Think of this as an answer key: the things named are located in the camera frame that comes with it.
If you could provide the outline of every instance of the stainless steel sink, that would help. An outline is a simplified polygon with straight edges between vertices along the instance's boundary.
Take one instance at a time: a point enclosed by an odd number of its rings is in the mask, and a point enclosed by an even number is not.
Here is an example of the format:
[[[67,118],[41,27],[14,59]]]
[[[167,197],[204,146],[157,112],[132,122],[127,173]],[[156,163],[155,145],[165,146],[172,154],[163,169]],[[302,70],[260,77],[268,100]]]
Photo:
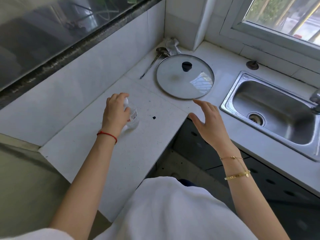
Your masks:
[[[313,113],[314,106],[242,71],[220,108],[302,155],[320,161],[320,115]]]

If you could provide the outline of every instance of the glass pot lid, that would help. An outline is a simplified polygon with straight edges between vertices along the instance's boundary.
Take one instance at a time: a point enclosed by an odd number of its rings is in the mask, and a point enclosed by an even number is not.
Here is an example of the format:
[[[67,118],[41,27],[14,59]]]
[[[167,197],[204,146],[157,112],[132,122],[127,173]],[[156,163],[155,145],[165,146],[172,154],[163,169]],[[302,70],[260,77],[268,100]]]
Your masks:
[[[210,66],[198,57],[174,55],[165,58],[157,67],[159,86],[180,99],[196,99],[210,91],[214,73]]]

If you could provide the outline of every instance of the sleeve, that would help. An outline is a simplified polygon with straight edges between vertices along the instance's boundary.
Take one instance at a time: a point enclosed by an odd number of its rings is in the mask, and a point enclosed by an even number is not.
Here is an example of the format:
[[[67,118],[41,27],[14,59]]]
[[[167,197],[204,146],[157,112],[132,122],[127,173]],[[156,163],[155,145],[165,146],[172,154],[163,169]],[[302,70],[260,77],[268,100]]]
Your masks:
[[[40,229],[40,230],[29,232],[16,237],[2,238],[2,240],[37,240],[37,239],[74,240],[67,233],[60,230],[51,229],[51,228]]]

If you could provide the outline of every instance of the white countertop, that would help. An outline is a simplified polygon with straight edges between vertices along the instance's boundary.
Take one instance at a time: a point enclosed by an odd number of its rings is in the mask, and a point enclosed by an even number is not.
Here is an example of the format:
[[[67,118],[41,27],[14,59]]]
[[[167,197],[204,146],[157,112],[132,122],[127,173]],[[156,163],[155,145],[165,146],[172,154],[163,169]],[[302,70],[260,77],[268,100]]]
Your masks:
[[[246,67],[248,59],[208,42],[203,42],[195,52],[182,51],[199,57],[212,68],[215,75],[213,88],[201,100],[216,106],[220,106],[242,70],[304,99],[309,99],[315,91],[307,84],[264,66],[250,71]],[[192,101],[173,98],[158,87],[154,75],[156,65],[139,80],[154,57],[155,51],[146,55],[40,149],[41,154],[72,182],[101,127],[107,97],[113,93],[130,93],[129,100],[137,106],[141,121],[137,129],[122,133],[114,149],[99,207],[110,221],[116,218],[126,200],[145,178],[188,113],[193,112],[204,121],[200,107]],[[320,197],[320,163],[222,111],[221,115],[230,138],[240,149]]]

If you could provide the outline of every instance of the window frame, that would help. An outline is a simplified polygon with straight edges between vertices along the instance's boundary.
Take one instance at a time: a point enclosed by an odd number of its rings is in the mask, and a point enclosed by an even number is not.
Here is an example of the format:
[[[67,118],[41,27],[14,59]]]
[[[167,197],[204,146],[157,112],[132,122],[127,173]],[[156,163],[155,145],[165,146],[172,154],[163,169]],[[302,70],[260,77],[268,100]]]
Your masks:
[[[253,0],[233,0],[220,35],[320,73],[320,47],[269,28],[242,22]]]

